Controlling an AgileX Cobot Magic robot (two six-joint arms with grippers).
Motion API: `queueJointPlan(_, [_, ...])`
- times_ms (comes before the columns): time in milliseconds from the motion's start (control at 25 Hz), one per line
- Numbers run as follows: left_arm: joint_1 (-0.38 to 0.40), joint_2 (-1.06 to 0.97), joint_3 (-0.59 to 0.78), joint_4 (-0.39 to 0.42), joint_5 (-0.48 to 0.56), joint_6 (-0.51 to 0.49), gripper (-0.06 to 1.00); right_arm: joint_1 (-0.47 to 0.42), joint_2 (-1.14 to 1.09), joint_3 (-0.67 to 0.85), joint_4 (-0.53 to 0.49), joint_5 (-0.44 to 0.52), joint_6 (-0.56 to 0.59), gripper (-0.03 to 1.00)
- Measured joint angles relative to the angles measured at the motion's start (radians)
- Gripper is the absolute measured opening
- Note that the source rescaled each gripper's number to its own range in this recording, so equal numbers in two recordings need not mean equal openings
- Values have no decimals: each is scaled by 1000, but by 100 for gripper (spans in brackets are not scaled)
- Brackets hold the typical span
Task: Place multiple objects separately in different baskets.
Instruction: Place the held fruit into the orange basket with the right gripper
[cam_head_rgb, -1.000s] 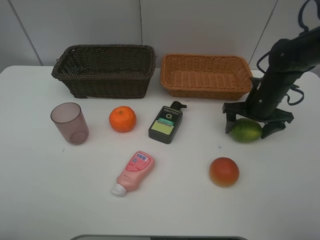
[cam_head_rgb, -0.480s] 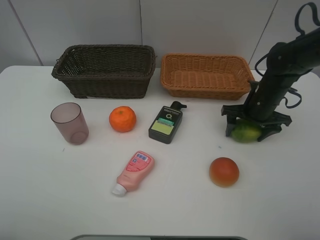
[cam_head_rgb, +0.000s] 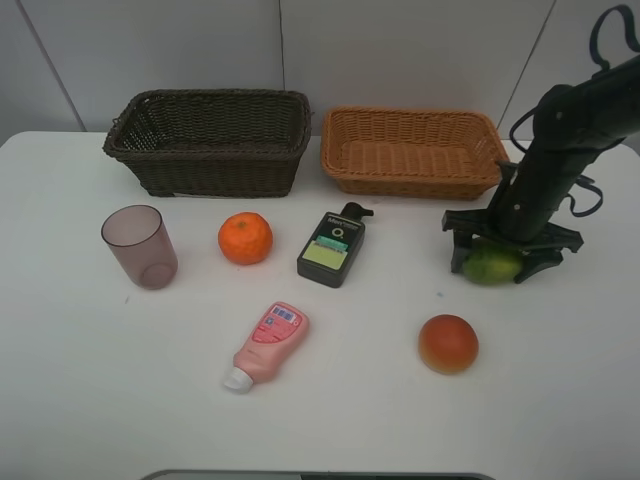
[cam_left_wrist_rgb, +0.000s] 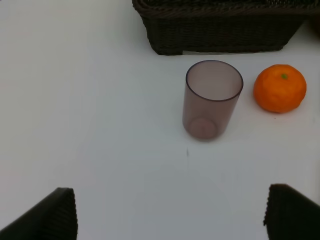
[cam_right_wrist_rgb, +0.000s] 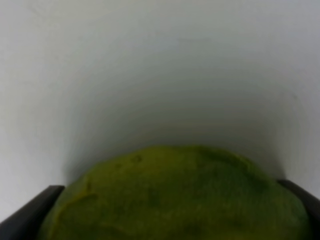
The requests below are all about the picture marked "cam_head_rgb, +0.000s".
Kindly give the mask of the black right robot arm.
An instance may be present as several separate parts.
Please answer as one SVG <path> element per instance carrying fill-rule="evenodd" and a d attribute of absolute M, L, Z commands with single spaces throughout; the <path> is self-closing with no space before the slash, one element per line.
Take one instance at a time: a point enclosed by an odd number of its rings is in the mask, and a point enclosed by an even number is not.
<path fill-rule="evenodd" d="M 473 239 L 485 238 L 524 256 L 513 281 L 558 266 L 577 252 L 581 234 L 551 223 L 574 185 L 595 187 L 584 170 L 639 130 L 639 60 L 600 72 L 577 86 L 557 85 L 529 112 L 534 139 L 519 163 L 499 162 L 501 181 L 485 209 L 445 212 L 453 233 L 451 270 L 460 273 Z"/>

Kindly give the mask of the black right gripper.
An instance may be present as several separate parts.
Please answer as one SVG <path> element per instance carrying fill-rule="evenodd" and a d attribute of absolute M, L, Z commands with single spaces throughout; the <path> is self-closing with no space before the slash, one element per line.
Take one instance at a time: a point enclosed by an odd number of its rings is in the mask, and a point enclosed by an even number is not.
<path fill-rule="evenodd" d="M 473 248 L 473 235 L 521 250 L 521 284 L 543 270 L 560 265 L 560 250 L 577 252 L 584 241 L 579 232 L 550 222 L 561 202 L 584 171 L 584 156 L 576 152 L 534 150 L 518 163 L 497 163 L 501 181 L 485 209 L 447 210 L 442 228 L 453 231 L 450 270 L 459 274 Z"/>

